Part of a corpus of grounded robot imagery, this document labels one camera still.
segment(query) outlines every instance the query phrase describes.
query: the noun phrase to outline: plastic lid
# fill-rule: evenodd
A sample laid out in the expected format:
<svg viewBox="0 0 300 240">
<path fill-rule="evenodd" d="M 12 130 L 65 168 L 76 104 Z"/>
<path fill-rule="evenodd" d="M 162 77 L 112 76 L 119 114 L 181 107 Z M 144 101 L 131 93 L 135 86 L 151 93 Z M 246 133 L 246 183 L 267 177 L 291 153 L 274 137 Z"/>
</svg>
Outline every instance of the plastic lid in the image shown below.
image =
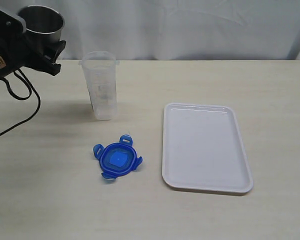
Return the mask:
<svg viewBox="0 0 300 240">
<path fill-rule="evenodd" d="M 129 135 L 120 137 L 119 142 L 112 143 L 104 148 L 101 144 L 93 147 L 93 153 L 99 160 L 105 179 L 116 179 L 127 175 L 137 169 L 143 158 L 137 157 L 136 150 L 132 147 L 133 140 Z"/>
</svg>

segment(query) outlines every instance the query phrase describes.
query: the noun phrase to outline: plastic measuring cup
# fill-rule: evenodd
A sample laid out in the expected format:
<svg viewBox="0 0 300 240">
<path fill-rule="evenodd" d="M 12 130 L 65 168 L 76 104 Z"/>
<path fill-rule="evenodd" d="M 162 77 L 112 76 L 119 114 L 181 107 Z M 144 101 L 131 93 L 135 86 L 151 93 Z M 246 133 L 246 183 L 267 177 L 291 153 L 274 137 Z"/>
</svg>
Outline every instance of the plastic measuring cup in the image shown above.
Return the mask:
<svg viewBox="0 0 300 240">
<path fill-rule="evenodd" d="M 94 51 L 81 61 L 90 101 L 98 120 L 117 115 L 116 57 L 110 52 Z"/>
</svg>

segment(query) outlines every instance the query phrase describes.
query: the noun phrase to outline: table surface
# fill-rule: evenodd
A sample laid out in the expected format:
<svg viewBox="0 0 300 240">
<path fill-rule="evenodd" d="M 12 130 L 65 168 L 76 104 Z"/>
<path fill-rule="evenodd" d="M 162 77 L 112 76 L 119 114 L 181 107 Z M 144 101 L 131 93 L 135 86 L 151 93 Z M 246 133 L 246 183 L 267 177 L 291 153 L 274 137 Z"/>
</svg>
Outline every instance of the table surface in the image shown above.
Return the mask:
<svg viewBox="0 0 300 240">
<path fill-rule="evenodd" d="M 96 121 L 81 67 L 25 69 L 42 98 L 0 137 L 0 240 L 300 240 L 300 61 L 121 61 L 119 115 Z M 9 76 L 18 94 L 27 93 Z M 182 192 L 163 181 L 163 109 L 225 105 L 237 116 L 254 180 L 245 196 Z M 0 131 L 31 115 L 0 82 Z M 92 147 L 130 134 L 144 159 L 109 184 Z"/>
</svg>

